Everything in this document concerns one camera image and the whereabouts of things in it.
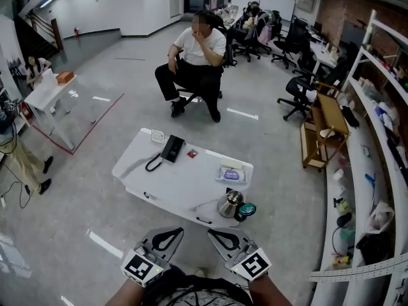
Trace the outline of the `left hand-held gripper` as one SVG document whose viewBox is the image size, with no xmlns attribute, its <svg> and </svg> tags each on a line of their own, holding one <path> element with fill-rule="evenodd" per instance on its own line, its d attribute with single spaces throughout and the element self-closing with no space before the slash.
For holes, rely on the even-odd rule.
<svg viewBox="0 0 408 306">
<path fill-rule="evenodd" d="M 123 274 L 146 288 L 171 269 L 169 261 L 184 236 L 181 227 L 150 230 L 126 255 L 121 266 Z"/>
</svg>

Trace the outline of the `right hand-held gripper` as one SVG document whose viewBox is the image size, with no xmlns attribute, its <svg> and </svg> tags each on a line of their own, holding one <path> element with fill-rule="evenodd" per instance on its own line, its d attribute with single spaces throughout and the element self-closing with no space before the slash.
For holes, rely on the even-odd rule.
<svg viewBox="0 0 408 306">
<path fill-rule="evenodd" d="M 254 281 L 272 266 L 263 249 L 240 229 L 212 228 L 208 237 L 227 261 L 226 268 L 242 279 Z"/>
</svg>

